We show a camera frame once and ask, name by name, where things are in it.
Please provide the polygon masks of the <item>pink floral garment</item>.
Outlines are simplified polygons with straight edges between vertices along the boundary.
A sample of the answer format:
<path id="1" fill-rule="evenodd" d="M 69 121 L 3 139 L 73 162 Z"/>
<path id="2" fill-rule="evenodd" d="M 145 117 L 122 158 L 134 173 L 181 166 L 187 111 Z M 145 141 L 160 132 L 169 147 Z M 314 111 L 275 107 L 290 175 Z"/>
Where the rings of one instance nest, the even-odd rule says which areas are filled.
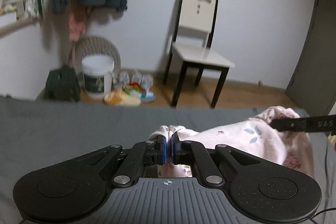
<path id="1" fill-rule="evenodd" d="M 167 141 L 178 134 L 181 141 L 196 141 L 205 148 L 214 149 L 218 144 L 247 152 L 314 177 L 313 148 L 305 132 L 279 132 L 269 124 L 274 119 L 299 118 L 291 108 L 272 106 L 247 120 L 235 124 L 196 132 L 183 126 L 161 126 L 152 133 L 150 140 L 160 136 Z"/>

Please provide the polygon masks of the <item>grey door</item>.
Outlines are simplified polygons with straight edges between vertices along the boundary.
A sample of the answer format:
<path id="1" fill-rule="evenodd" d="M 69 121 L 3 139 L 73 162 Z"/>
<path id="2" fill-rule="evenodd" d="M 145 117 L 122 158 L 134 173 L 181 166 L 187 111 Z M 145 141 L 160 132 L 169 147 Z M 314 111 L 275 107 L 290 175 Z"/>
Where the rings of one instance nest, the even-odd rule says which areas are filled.
<path id="1" fill-rule="evenodd" d="M 335 105 L 335 0 L 315 0 L 309 30 L 285 94 L 312 116 Z"/>

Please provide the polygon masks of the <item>dark green bag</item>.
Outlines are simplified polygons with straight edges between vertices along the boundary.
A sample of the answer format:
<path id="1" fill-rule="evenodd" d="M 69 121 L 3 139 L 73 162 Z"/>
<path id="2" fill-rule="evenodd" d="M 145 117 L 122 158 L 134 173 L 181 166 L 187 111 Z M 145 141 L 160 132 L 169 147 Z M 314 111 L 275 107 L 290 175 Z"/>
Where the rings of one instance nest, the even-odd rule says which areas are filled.
<path id="1" fill-rule="evenodd" d="M 81 88 L 75 70 L 68 65 L 63 65 L 49 72 L 43 98 L 80 102 L 80 92 Z"/>

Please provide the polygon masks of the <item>white plastic bucket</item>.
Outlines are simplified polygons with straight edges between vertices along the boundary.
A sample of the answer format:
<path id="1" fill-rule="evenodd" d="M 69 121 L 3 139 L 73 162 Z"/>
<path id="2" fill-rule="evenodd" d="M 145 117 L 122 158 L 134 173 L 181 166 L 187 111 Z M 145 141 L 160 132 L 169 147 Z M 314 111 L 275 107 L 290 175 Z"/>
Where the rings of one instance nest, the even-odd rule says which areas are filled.
<path id="1" fill-rule="evenodd" d="M 88 55 L 82 59 L 81 68 L 86 94 L 93 99 L 103 99 L 112 90 L 113 57 Z"/>

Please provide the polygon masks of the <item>woven round wicker basket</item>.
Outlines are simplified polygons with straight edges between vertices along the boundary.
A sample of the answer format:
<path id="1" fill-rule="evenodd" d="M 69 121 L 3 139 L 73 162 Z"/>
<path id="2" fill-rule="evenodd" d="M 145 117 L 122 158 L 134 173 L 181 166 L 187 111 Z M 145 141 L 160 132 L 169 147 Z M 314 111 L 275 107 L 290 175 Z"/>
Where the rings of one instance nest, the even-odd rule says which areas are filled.
<path id="1" fill-rule="evenodd" d="M 74 42 L 68 57 L 68 65 L 77 74 L 82 71 L 81 61 L 89 55 L 108 55 L 114 59 L 114 73 L 121 69 L 121 57 L 117 47 L 101 36 L 85 36 Z"/>

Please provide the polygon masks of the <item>white black wooden chair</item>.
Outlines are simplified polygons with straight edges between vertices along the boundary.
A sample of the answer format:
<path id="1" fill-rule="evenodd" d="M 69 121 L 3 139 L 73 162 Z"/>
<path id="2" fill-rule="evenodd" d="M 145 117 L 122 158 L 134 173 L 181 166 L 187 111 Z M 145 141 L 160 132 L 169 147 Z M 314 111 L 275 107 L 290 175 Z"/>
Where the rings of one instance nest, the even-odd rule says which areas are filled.
<path id="1" fill-rule="evenodd" d="M 176 107 L 189 68 L 197 69 L 194 86 L 199 86 L 205 70 L 220 72 L 210 103 L 215 108 L 227 79 L 235 65 L 211 49 L 217 22 L 219 0 L 176 0 L 174 28 L 162 83 L 168 80 L 173 58 L 181 62 L 181 70 L 170 105 Z"/>

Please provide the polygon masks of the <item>pink hanging cloth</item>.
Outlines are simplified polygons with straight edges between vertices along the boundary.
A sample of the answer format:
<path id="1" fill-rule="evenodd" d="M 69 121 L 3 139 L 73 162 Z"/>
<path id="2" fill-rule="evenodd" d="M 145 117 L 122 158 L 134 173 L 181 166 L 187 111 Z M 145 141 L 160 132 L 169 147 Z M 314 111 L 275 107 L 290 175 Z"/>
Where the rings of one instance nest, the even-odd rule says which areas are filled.
<path id="1" fill-rule="evenodd" d="M 86 33 L 91 12 L 91 6 L 83 6 L 77 0 L 71 0 L 68 24 L 71 42 L 77 42 L 80 36 Z"/>

